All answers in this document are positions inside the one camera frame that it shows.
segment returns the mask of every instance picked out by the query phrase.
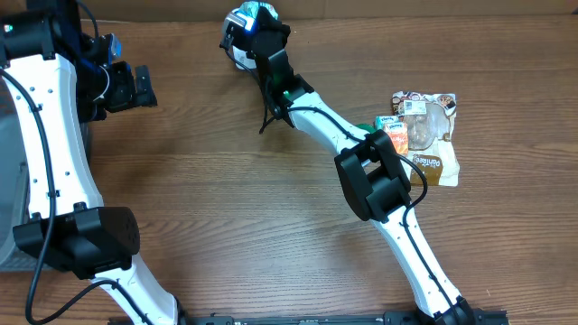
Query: barcode label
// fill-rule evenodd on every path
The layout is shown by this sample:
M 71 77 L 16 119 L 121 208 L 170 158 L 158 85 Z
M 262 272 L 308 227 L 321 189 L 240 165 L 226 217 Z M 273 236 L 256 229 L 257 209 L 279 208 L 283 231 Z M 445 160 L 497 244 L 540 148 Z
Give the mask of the barcode label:
M 405 100 L 405 115 L 423 115 L 427 114 L 425 102 L 420 100 Z

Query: black bracket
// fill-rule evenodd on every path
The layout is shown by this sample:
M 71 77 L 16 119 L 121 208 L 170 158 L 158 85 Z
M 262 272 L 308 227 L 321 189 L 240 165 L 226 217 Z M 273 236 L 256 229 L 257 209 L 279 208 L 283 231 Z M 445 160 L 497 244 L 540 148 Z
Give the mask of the black bracket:
M 121 267 L 128 269 L 140 248 L 136 219 L 129 208 L 84 209 L 55 217 L 44 263 L 61 272 L 72 271 L 79 279 Z M 13 228 L 14 241 L 26 254 L 38 258 L 46 236 L 48 219 Z
M 380 163 L 367 174 L 363 163 Z M 411 185 L 391 139 L 383 130 L 335 157 L 345 200 L 363 221 L 387 222 L 387 215 L 410 203 Z

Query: wooden table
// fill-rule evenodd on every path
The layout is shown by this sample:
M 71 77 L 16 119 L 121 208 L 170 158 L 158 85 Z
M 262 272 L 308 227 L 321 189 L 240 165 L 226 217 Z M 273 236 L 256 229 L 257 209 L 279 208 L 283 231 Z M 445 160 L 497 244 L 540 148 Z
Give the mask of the wooden table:
M 92 172 L 107 205 L 136 214 L 158 281 L 193 315 L 412 310 L 406 277 L 350 211 L 332 157 L 282 122 L 257 133 L 258 88 L 218 48 L 220 24 L 101 25 L 128 62 L 150 67 L 159 107 L 95 123 Z M 512 324 L 578 323 L 578 20 L 291 25 L 295 71 L 353 123 L 387 114 L 398 90 L 457 94 L 460 186 L 432 188 L 419 206 L 425 236 L 472 306 L 508 310 Z M 2 274 L 0 323 L 25 323 L 30 278 Z M 35 314 L 85 285 L 45 273 Z M 123 315 L 94 292 L 59 322 Z

